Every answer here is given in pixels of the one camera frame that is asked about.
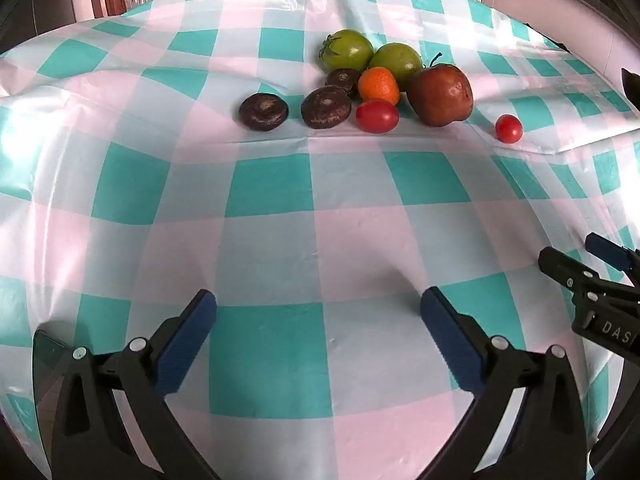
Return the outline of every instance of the silver bolt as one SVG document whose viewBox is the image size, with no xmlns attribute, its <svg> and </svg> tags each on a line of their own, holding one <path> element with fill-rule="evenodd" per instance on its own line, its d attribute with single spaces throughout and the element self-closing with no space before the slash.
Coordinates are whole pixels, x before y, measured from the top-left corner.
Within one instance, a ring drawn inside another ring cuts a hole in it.
<svg viewBox="0 0 640 480">
<path fill-rule="evenodd" d="M 84 346 L 76 348 L 72 354 L 72 356 L 76 361 L 82 359 L 85 355 L 86 355 L 86 348 Z"/>
<path fill-rule="evenodd" d="M 560 345 L 553 345 L 551 347 L 551 353 L 558 359 L 562 359 L 566 355 L 566 351 Z"/>
<path fill-rule="evenodd" d="M 495 335 L 491 338 L 491 344 L 498 350 L 506 350 L 509 348 L 509 342 L 501 335 Z"/>
<path fill-rule="evenodd" d="M 146 346 L 146 339 L 137 337 L 129 343 L 129 350 L 132 352 L 140 352 Z"/>
</svg>

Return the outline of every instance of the apple stem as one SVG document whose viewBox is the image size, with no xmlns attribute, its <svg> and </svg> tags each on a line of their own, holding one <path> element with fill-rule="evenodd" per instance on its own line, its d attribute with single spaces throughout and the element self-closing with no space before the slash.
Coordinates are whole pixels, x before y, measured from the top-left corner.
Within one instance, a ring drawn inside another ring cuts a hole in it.
<svg viewBox="0 0 640 480">
<path fill-rule="evenodd" d="M 433 66 L 433 63 L 435 63 L 436 59 L 438 59 L 440 56 L 442 56 L 441 52 L 439 52 L 438 55 L 431 60 L 431 63 L 429 64 L 429 68 Z"/>
</svg>

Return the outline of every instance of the plastic tablecloth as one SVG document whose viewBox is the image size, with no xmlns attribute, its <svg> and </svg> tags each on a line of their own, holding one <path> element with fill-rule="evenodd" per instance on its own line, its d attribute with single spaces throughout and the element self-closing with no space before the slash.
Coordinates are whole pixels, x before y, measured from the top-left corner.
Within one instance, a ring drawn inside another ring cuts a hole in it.
<svg viewBox="0 0 640 480">
<path fill-rule="evenodd" d="M 386 136 L 307 128 L 319 46 L 347 27 L 443 53 L 471 118 L 427 128 L 403 101 Z M 257 91 L 290 107 L 268 134 L 235 118 Z M 438 285 L 517 348 L 563 345 L 593 436 L 621 363 L 574 336 L 536 259 L 622 280 L 582 243 L 638 241 L 638 126 L 587 64 L 473 0 L 154 0 L 34 38 L 0 57 L 2 414 L 48 472 L 34 330 L 117 351 L 208 288 L 218 322 L 167 403 L 221 476 L 409 480 L 470 402 L 418 316 Z"/>
</svg>

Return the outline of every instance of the shiitake mushroom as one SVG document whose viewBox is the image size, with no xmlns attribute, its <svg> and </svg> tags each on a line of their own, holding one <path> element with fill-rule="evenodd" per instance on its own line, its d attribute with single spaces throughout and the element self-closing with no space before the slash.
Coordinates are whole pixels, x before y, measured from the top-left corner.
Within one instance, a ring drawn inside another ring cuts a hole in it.
<svg viewBox="0 0 640 480">
<path fill-rule="evenodd" d="M 324 81 L 325 85 L 336 85 L 353 99 L 358 95 L 358 79 L 360 72 L 353 68 L 337 68 L 329 73 Z"/>
<path fill-rule="evenodd" d="M 289 115 L 289 106 L 277 95 L 257 93 L 242 102 L 239 115 L 247 128 L 268 132 L 284 122 Z"/>
<path fill-rule="evenodd" d="M 305 97 L 300 112 L 302 120 L 310 128 L 333 128 L 349 117 L 351 100 L 339 86 L 323 86 Z"/>
</svg>

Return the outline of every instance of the red tomato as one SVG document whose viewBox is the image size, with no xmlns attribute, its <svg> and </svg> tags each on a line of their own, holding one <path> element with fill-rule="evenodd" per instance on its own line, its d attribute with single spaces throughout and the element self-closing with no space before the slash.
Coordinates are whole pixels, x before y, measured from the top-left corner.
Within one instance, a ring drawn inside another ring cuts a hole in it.
<svg viewBox="0 0 640 480">
<path fill-rule="evenodd" d="M 522 138 L 522 123 L 517 117 L 503 115 L 495 121 L 495 134 L 505 144 L 515 144 Z"/>
<path fill-rule="evenodd" d="M 396 107 L 384 99 L 370 99 L 356 108 L 358 127 L 370 134 L 386 134 L 396 127 L 399 120 Z"/>
</svg>

